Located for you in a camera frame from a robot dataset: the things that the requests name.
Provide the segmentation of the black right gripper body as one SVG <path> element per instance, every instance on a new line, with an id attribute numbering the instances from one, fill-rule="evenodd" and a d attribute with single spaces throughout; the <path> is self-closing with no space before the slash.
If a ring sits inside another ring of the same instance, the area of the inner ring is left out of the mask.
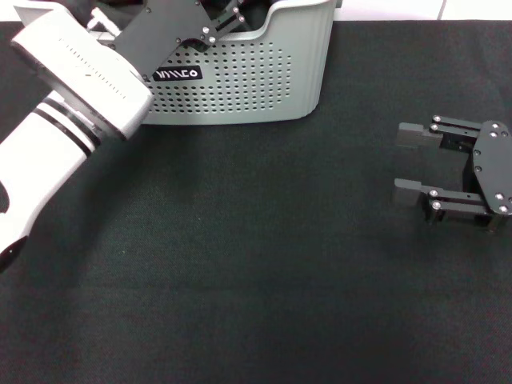
<path id="1" fill-rule="evenodd" d="M 487 216 L 476 223 L 496 233 L 512 222 L 512 131 L 502 122 L 481 125 L 463 173 L 463 190 L 478 194 Z"/>

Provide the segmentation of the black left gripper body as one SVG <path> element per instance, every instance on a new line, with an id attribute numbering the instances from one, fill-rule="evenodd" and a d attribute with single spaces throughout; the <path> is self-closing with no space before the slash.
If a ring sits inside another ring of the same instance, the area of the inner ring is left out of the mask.
<path id="1" fill-rule="evenodd" d="M 201 0 L 147 0 L 143 10 L 114 39 L 114 50 L 141 76 L 151 76 L 187 41 L 205 48 L 219 32 Z"/>

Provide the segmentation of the grey perforated storage box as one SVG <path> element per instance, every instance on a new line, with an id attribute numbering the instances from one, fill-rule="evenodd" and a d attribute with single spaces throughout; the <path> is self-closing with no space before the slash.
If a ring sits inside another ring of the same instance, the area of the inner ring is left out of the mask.
<path id="1" fill-rule="evenodd" d="M 203 0 L 216 18 L 228 0 Z M 301 118 L 319 100 L 336 0 L 280 0 L 257 30 L 208 50 L 182 45 L 147 79 L 148 125 L 198 126 Z"/>

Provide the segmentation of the black tablecloth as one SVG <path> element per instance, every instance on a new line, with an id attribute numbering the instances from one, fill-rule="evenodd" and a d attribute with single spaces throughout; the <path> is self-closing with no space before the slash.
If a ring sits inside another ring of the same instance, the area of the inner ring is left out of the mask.
<path id="1" fill-rule="evenodd" d="M 107 140 L 0 274 L 0 384 L 512 384 L 512 225 L 431 225 L 395 143 L 433 114 L 512 126 L 512 22 L 337 22 L 320 102 Z"/>

